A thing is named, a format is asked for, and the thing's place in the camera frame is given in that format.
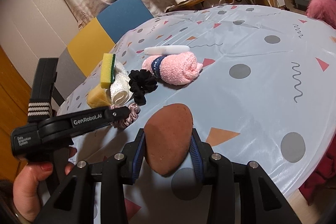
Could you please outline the person's left hand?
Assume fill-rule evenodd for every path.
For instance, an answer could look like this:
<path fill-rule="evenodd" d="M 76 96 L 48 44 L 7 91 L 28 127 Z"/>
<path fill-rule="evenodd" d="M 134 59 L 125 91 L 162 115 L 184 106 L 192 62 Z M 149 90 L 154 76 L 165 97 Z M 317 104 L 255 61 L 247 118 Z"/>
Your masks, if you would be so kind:
<path fill-rule="evenodd" d="M 33 223 L 41 211 L 42 202 L 38 195 L 40 182 L 52 175 L 51 162 L 29 162 L 18 174 L 13 184 L 14 213 L 19 223 Z"/>

